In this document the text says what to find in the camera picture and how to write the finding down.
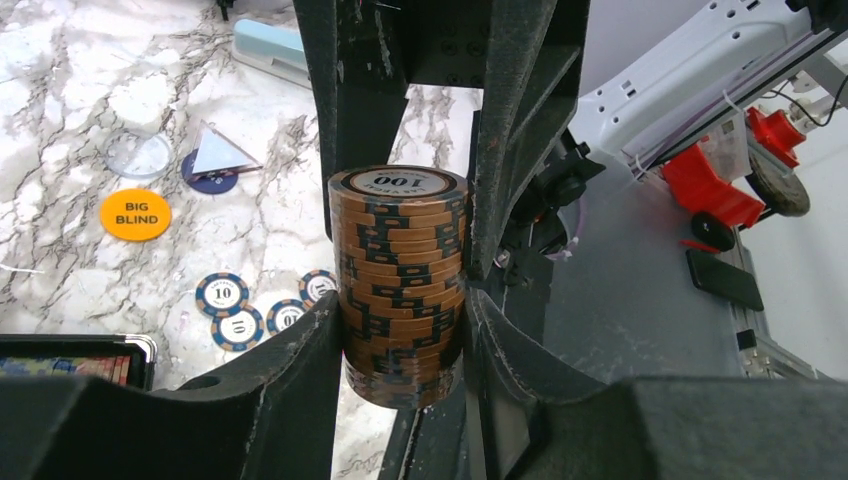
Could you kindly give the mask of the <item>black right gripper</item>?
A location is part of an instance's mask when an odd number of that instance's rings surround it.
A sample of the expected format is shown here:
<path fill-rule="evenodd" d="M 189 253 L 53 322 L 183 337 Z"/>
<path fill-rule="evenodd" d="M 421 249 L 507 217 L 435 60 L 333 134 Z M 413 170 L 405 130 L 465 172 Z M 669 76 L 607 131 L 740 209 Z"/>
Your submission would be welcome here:
<path fill-rule="evenodd" d="M 576 110 L 589 2 L 402 1 L 400 12 L 372 1 L 293 4 L 319 124 L 327 233 L 329 178 L 388 162 L 409 82 L 483 87 L 465 270 L 484 279 L 513 207 Z"/>

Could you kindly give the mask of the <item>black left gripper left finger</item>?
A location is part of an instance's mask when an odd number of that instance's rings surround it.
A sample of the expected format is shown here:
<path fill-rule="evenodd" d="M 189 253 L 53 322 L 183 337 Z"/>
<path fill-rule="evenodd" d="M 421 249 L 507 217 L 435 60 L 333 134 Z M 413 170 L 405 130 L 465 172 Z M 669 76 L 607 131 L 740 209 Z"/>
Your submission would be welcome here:
<path fill-rule="evenodd" d="M 341 321 L 329 293 L 293 326 L 176 390 L 96 377 L 1 382 L 5 479 L 327 479 Z"/>

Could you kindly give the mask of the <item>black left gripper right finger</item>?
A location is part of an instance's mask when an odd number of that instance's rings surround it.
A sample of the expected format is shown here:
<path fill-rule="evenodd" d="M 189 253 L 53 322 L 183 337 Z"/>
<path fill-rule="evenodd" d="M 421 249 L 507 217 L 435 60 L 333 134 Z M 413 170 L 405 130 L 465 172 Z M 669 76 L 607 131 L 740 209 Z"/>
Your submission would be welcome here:
<path fill-rule="evenodd" d="M 636 377 L 602 384 L 466 295 L 474 479 L 843 479 L 835 381 Z"/>

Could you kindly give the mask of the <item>brown 100 chip stack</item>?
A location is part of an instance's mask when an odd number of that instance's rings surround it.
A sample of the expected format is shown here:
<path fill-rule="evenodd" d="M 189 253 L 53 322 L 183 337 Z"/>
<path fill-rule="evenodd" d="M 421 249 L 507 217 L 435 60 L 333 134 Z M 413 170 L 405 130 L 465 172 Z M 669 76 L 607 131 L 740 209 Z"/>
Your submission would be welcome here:
<path fill-rule="evenodd" d="M 412 165 L 327 182 L 345 375 L 365 400 L 420 409 L 456 382 L 469 225 L 464 177 Z"/>

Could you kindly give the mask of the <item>dark blue small blind button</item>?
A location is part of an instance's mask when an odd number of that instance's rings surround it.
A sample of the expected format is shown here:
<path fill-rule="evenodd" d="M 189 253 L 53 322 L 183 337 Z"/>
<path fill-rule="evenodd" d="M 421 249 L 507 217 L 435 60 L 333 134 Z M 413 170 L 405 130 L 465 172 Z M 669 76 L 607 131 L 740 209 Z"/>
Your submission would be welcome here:
<path fill-rule="evenodd" d="M 194 167 L 197 149 L 188 153 L 181 162 L 181 176 L 183 181 L 193 190 L 207 194 L 218 195 L 232 190 L 238 183 L 239 175 L 225 176 L 203 176 L 194 178 L 192 169 Z"/>

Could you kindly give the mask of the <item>clear triangular plastic piece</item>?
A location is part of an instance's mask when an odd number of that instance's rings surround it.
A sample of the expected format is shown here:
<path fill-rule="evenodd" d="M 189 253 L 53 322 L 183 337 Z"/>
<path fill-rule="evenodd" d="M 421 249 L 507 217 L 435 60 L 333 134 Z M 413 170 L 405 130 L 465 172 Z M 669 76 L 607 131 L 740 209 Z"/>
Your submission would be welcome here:
<path fill-rule="evenodd" d="M 192 149 L 186 155 L 185 180 L 225 177 L 249 173 L 264 165 L 221 133 L 213 124 L 201 121 Z"/>

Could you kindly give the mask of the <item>clear round dealer button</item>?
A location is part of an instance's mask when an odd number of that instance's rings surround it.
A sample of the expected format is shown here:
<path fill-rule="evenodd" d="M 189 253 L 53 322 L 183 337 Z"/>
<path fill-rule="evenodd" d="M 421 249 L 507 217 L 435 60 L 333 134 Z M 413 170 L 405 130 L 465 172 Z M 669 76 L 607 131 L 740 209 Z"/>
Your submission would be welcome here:
<path fill-rule="evenodd" d="M 153 180 L 165 173 L 173 159 L 171 147 L 161 134 L 134 130 L 112 133 L 102 147 L 107 168 L 133 180 Z"/>

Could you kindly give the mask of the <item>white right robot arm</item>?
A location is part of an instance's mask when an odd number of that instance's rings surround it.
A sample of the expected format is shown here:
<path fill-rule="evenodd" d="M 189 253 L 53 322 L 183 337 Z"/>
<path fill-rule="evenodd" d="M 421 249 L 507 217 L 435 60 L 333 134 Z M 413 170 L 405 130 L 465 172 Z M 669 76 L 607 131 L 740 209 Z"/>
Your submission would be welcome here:
<path fill-rule="evenodd" d="M 621 72 L 582 88 L 670 1 L 298 1 L 322 174 L 387 161 L 412 84 L 480 89 L 474 218 L 464 267 L 489 272 L 507 218 L 565 132 L 613 156 L 659 126 L 650 149 L 710 114 L 719 93 L 775 77 L 793 47 L 847 28 L 843 1 L 706 1 Z"/>

